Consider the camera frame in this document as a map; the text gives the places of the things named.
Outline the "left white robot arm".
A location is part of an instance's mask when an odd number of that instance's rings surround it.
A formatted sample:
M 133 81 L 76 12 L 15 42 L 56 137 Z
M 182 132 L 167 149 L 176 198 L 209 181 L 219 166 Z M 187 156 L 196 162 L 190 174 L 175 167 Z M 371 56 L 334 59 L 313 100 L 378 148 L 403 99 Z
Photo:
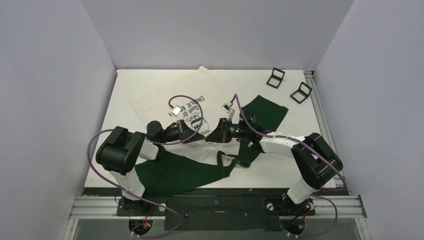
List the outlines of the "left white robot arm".
M 127 128 L 115 127 L 96 152 L 95 160 L 110 172 L 116 183 L 123 187 L 122 195 L 130 200 L 129 208 L 136 215 L 143 215 L 149 209 L 144 196 L 146 187 L 137 172 L 139 158 L 157 168 L 158 164 L 169 165 L 179 162 L 181 157 L 167 151 L 164 144 L 187 144 L 205 139 L 197 130 L 191 129 L 184 120 L 178 120 L 166 128 L 153 120 L 146 127 L 147 132 L 130 132 Z

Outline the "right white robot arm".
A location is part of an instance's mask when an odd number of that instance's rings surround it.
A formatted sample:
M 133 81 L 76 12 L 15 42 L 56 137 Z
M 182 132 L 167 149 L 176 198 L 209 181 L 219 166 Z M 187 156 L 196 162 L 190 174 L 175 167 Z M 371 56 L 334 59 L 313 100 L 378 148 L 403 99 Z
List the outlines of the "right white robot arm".
M 282 207 L 289 214 L 296 213 L 307 198 L 344 168 L 341 159 L 319 133 L 282 137 L 262 128 L 257 123 L 256 116 L 250 112 L 241 113 L 237 124 L 233 124 L 230 119 L 221 118 L 205 141 L 229 143 L 232 139 L 246 141 L 259 153 L 278 154 L 295 160 L 301 178 L 282 199 Z

